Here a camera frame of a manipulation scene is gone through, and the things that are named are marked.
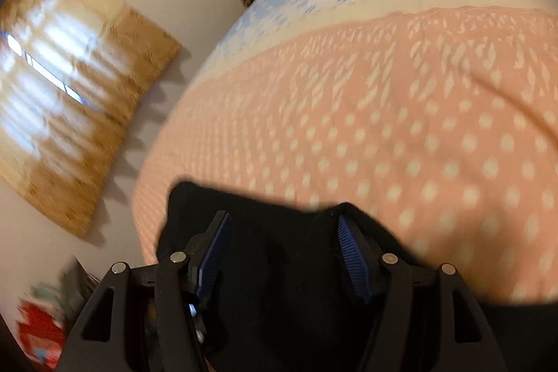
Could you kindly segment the pink blue polka-dot bedspread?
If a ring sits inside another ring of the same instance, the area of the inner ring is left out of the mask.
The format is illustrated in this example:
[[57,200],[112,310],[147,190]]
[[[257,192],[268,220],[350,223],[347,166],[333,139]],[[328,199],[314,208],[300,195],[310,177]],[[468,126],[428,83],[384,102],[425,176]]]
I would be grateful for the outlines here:
[[256,0],[153,144],[144,259],[179,179],[350,202],[477,292],[557,298],[557,0]]

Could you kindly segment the red patterned item on floor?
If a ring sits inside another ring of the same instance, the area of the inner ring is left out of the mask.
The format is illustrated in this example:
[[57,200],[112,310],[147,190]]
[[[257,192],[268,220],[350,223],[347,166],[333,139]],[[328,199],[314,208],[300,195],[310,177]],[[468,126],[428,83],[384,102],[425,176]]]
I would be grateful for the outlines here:
[[18,307],[17,340],[33,363],[55,370],[66,334],[57,308],[48,303],[21,299]]

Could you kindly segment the gold curtain side window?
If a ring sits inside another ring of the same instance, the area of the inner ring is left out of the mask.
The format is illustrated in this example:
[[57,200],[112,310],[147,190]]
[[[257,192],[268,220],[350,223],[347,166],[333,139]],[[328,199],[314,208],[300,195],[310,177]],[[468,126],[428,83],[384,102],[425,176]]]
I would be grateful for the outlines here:
[[1,179],[85,237],[139,103],[181,48],[122,0],[5,0]]

